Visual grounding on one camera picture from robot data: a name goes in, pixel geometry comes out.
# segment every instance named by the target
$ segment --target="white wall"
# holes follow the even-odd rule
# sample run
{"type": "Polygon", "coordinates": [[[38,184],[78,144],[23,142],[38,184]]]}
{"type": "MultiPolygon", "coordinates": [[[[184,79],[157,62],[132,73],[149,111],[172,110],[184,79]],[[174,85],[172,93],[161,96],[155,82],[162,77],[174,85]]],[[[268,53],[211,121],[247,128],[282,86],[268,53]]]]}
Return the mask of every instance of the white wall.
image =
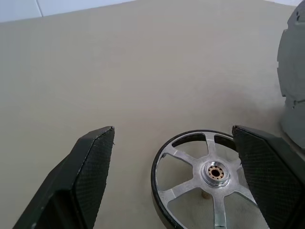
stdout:
{"type": "Polygon", "coordinates": [[[37,18],[132,0],[0,0],[0,22],[37,18]]]}

